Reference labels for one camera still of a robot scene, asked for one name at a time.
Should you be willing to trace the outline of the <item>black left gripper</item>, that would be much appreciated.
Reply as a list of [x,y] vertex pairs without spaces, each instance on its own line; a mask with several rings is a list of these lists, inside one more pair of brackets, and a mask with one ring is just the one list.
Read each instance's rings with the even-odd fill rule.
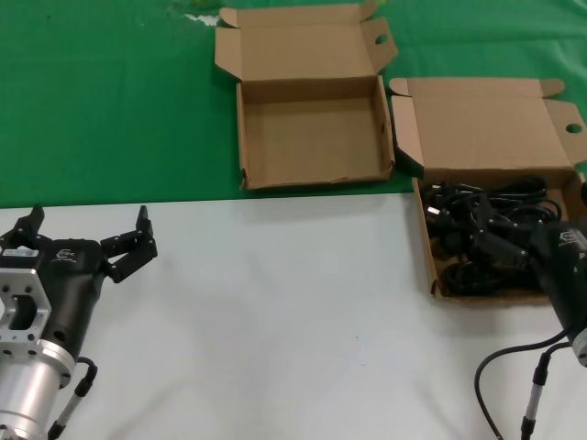
[[44,210],[34,205],[1,235],[1,249],[20,247],[42,254],[38,272],[51,311],[41,338],[77,358],[82,350],[105,275],[114,283],[134,274],[158,256],[148,208],[141,205],[135,229],[103,239],[40,237]]

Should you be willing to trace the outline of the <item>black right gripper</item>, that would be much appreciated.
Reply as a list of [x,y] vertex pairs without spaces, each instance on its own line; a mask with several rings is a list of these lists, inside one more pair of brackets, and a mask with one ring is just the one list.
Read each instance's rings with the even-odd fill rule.
[[475,246],[510,266],[527,264],[527,251],[503,237],[529,236],[530,260],[539,285],[568,337],[586,328],[586,235],[568,222],[544,224],[514,221],[499,214],[489,198],[478,202]]

